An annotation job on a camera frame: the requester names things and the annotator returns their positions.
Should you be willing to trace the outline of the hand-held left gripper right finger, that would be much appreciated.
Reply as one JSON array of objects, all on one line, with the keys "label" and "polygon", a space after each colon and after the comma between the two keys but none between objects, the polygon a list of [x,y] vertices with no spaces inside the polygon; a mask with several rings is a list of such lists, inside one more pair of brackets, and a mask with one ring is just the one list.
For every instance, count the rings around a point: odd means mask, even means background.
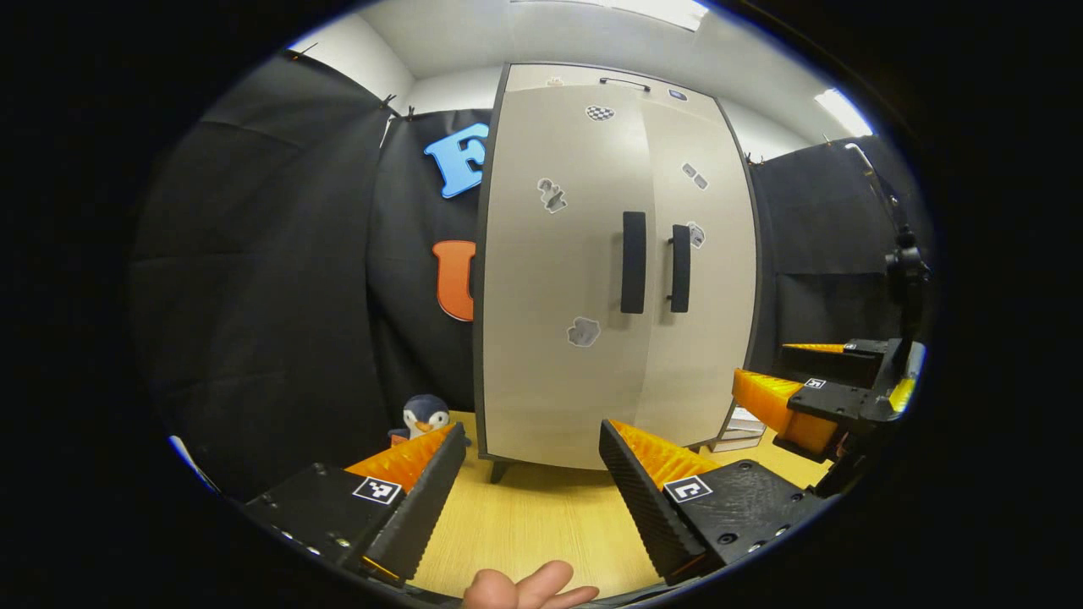
[{"label": "hand-held left gripper right finger", "polygon": [[598,452],[669,585],[743,562],[828,508],[755,459],[721,465],[618,420],[601,422]]}]

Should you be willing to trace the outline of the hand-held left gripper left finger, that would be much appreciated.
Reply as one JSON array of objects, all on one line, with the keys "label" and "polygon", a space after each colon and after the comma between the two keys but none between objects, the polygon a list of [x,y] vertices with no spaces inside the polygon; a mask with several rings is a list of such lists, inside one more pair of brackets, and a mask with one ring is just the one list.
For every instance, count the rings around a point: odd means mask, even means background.
[{"label": "hand-held left gripper left finger", "polygon": [[456,423],[348,468],[313,463],[242,509],[324,563],[403,587],[464,465],[465,440]]}]

